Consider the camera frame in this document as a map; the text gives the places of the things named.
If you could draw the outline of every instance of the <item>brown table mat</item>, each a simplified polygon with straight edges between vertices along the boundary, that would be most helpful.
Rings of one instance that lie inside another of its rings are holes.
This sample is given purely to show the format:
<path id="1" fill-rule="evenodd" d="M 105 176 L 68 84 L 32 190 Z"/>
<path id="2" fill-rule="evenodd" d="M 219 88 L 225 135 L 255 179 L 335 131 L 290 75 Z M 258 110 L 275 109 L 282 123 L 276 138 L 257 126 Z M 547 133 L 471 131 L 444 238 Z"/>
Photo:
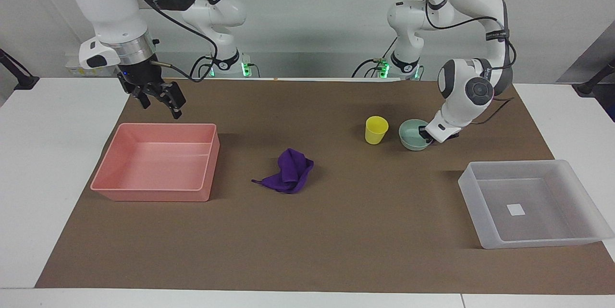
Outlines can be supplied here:
<path id="1" fill-rule="evenodd" d="M 180 122 L 218 125 L 212 200 L 118 203 L 88 183 L 37 288 L 615 294 L 602 243 L 480 247 L 457 186 L 468 163 L 553 159 L 513 89 L 505 96 L 517 99 L 489 123 L 409 152 L 397 129 L 433 118 L 443 102 L 435 83 L 181 85 Z M 391 124 L 379 146 L 363 140 L 372 115 Z M 118 124 L 127 122 L 173 120 L 131 99 Z M 305 189 L 251 183 L 276 173 L 286 148 L 316 162 Z"/>

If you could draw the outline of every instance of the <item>white table surface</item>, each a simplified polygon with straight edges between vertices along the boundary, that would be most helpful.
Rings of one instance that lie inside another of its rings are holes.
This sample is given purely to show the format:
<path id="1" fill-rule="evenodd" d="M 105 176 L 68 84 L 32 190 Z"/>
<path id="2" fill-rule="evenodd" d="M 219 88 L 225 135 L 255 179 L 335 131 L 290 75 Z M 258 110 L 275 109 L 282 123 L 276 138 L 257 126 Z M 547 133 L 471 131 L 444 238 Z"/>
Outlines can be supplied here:
<path id="1" fill-rule="evenodd" d="M 569 86 L 516 88 L 615 229 L 615 123 Z M 0 107 L 0 307 L 615 307 L 615 296 L 33 290 L 126 99 L 112 78 L 53 78 Z M 605 245 L 615 259 L 615 241 Z"/>

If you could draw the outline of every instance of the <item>purple towel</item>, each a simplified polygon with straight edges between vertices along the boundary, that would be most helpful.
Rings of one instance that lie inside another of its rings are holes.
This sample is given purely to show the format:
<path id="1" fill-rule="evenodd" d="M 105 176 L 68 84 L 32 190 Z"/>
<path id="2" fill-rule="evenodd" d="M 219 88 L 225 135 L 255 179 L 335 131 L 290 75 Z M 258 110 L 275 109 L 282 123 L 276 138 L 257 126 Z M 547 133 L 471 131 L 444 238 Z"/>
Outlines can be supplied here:
<path id="1" fill-rule="evenodd" d="M 308 173 L 314 168 L 314 162 L 306 159 L 303 153 L 289 148 L 277 159 L 277 166 L 280 167 L 279 174 L 267 177 L 263 181 L 255 179 L 252 181 L 277 192 L 294 194 L 305 185 Z"/>

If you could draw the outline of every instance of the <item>red plastic tray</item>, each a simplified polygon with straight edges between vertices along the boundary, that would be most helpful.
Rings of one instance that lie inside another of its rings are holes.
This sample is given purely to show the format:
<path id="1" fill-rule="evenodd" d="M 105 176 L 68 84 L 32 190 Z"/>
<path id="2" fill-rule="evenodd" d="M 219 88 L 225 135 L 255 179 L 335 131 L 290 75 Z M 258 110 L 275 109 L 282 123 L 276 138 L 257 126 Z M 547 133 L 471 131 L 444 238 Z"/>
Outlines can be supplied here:
<path id="1" fill-rule="evenodd" d="M 114 201 L 207 201 L 215 124 L 121 124 L 90 188 Z"/>

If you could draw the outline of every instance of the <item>green bowl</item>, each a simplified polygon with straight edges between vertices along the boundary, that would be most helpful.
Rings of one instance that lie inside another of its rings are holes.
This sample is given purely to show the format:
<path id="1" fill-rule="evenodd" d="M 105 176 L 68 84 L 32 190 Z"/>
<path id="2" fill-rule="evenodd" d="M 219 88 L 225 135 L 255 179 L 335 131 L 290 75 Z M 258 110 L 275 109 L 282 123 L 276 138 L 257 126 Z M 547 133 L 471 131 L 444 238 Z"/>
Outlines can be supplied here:
<path id="1" fill-rule="evenodd" d="M 399 139 L 402 145 L 409 150 L 424 150 L 432 141 L 427 141 L 419 133 L 420 126 L 426 126 L 428 123 L 422 120 L 407 120 L 399 127 Z"/>

